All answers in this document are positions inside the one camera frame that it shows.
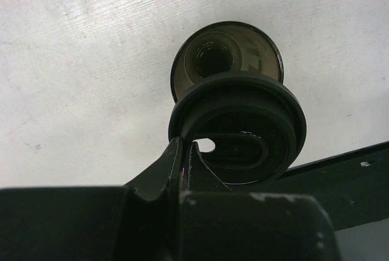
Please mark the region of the black coffee cup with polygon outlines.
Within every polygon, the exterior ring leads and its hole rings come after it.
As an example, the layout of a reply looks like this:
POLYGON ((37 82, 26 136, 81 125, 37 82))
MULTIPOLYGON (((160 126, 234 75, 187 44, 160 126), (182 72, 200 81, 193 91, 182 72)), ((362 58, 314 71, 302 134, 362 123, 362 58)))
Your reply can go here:
POLYGON ((203 79, 231 71, 284 80, 280 51, 266 33, 244 22, 222 21, 196 31, 178 50, 170 74, 173 100, 203 79))

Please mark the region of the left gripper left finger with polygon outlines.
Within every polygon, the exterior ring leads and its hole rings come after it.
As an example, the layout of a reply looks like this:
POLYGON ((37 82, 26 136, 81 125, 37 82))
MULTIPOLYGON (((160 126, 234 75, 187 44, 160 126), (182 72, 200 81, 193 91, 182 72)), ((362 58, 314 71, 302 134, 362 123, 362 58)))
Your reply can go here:
POLYGON ((177 198, 183 149, 182 138, 173 138, 156 161, 123 185, 123 206, 130 209, 144 209, 146 206, 169 209, 177 198))

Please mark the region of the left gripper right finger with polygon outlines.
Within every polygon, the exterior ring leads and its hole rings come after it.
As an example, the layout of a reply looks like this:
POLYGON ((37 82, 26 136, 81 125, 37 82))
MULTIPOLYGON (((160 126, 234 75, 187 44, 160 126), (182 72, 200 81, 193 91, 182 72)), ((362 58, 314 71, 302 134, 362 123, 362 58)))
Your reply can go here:
POLYGON ((197 142, 192 142, 182 165, 182 191, 231 193, 203 161, 197 142))

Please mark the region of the black cup lid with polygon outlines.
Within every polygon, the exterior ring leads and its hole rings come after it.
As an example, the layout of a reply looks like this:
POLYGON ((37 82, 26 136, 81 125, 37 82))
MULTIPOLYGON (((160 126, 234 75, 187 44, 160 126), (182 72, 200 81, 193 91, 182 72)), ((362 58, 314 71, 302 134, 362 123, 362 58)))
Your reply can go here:
POLYGON ((224 72, 191 86, 174 106, 168 137, 189 146, 215 143, 201 156, 225 184, 270 181, 282 175, 306 140, 306 118, 293 93, 259 73, 224 72))

